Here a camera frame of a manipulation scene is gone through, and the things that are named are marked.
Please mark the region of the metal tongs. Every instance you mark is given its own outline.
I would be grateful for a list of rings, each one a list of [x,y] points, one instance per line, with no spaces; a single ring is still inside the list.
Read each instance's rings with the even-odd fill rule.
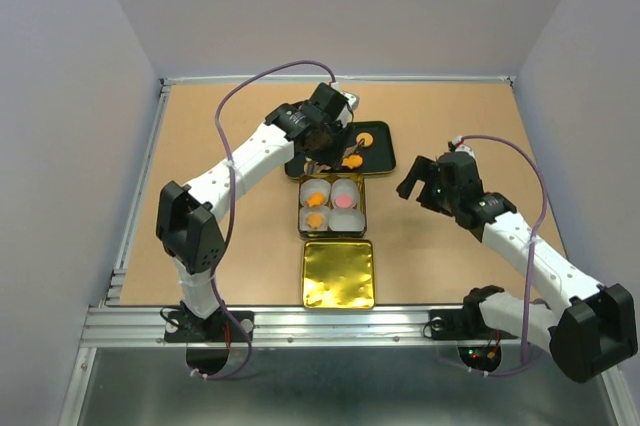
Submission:
[[[341,156],[330,163],[319,163],[309,159],[303,167],[303,172],[307,175],[313,175],[323,171],[337,170],[341,167],[343,160],[356,154],[364,146],[364,143],[364,140],[357,140],[354,145],[347,147]]]

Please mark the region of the round tan biscuit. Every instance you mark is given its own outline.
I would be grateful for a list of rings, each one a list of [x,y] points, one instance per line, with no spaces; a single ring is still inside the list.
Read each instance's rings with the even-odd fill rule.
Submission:
[[[359,147],[369,148],[373,144],[374,138],[370,133],[362,132],[357,135],[356,142]]]

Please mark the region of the pink sandwich cookie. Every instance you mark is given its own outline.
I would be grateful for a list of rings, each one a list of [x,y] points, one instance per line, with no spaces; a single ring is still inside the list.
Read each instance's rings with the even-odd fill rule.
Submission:
[[[356,206],[356,199],[349,194],[339,194],[333,198],[333,203],[336,208],[350,209]]]

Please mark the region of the orange flower cookie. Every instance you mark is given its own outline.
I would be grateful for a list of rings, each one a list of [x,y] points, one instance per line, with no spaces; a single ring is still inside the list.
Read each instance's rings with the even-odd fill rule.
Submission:
[[[319,229],[324,224],[324,215],[320,213],[311,213],[307,216],[306,223],[312,229]]]

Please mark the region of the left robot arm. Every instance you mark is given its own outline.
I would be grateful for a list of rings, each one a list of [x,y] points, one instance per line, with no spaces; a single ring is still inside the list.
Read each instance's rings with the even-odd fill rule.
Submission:
[[[325,84],[311,97],[284,103],[227,158],[180,185],[161,190],[156,236],[178,270],[188,328],[199,339],[215,338],[222,328],[220,300],[212,287],[227,249],[219,223],[235,218],[236,201],[273,170],[304,155],[335,165],[345,155],[359,98]]]

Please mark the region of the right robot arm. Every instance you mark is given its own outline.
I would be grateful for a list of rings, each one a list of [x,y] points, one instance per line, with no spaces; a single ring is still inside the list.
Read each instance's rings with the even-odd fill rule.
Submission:
[[[503,288],[472,289],[461,307],[439,309],[425,325],[433,340],[481,340],[500,331],[550,354],[561,372],[585,383],[635,356],[638,336],[634,299],[583,273],[534,235],[515,205],[487,192],[472,154],[447,152],[436,160],[417,157],[397,186],[400,198],[423,185],[421,207],[455,220],[482,245],[505,259],[541,296],[528,303]]]

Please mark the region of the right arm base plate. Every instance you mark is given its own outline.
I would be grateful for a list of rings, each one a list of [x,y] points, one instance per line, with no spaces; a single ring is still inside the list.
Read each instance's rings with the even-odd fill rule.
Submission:
[[[434,341],[488,341],[498,336],[478,311],[465,307],[431,309],[421,327],[423,336]]]

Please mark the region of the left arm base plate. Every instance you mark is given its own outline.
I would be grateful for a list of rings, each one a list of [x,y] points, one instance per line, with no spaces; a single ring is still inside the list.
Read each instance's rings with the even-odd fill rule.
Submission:
[[[240,330],[220,311],[209,319],[201,319],[182,308],[162,308],[160,317],[165,322],[167,343],[242,343],[246,335],[253,339],[252,331]]]

